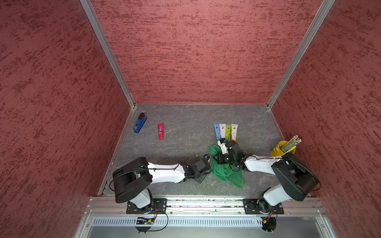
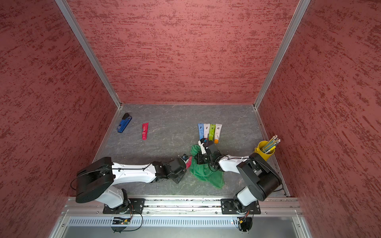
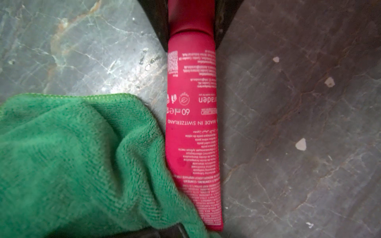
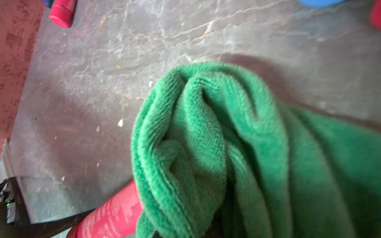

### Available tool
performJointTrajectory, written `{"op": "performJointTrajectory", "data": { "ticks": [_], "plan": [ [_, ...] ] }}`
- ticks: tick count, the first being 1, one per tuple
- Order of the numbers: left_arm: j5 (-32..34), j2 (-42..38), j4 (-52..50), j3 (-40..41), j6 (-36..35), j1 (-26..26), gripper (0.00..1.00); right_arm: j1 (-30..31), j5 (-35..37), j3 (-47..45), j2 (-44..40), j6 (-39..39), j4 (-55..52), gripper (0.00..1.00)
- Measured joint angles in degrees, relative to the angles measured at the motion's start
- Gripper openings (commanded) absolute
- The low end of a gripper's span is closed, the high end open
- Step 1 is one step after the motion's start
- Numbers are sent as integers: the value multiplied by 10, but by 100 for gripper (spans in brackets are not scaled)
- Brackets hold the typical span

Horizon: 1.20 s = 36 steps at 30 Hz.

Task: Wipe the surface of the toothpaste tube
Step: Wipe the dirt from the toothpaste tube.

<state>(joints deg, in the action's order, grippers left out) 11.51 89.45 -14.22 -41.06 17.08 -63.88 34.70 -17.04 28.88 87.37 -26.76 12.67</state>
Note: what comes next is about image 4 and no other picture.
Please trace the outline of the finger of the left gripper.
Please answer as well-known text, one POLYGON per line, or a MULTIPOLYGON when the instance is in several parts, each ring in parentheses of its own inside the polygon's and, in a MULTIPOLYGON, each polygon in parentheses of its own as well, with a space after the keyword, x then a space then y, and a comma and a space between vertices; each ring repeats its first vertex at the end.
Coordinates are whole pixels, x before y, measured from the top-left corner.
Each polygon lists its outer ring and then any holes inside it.
POLYGON ((30 224, 28 217, 20 225, 7 224, 7 209, 1 208, 1 238, 51 238, 74 225, 93 212, 94 209, 57 221, 30 224))

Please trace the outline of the white tube pink cap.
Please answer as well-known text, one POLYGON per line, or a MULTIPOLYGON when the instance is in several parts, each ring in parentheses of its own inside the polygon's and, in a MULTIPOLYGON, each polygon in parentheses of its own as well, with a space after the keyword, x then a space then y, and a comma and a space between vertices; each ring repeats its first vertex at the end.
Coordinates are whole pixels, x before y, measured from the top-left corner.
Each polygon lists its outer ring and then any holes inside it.
POLYGON ((370 14, 371 24, 377 29, 381 28, 381 0, 376 0, 370 14))

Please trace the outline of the blue toothpaste tube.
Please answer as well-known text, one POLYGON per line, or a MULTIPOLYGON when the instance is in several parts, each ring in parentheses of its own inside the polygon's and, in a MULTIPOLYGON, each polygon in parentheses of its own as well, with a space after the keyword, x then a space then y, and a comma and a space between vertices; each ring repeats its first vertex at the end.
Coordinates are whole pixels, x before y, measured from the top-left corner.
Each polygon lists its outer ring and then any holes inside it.
POLYGON ((345 0, 299 0, 299 2, 311 8, 325 8, 345 2, 345 0))

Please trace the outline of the green microfiber cloth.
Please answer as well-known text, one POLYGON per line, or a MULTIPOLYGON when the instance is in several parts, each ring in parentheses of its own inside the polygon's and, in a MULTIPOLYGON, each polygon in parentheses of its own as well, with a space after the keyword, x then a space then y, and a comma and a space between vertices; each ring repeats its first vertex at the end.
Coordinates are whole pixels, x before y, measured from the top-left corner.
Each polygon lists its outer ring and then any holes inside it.
POLYGON ((278 101, 253 72, 176 67, 136 118, 138 238, 378 238, 381 135, 278 101))

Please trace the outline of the pink toothpaste tube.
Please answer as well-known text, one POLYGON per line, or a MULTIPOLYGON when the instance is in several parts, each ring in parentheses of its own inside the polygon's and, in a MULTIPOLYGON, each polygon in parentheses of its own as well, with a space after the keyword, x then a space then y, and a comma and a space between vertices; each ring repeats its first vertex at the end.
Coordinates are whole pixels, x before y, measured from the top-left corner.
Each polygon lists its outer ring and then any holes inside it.
POLYGON ((56 0, 54 1, 49 19, 57 26, 70 28, 77 0, 56 0))
POLYGON ((73 226, 68 238, 124 238, 136 232, 143 211, 135 181, 73 226))

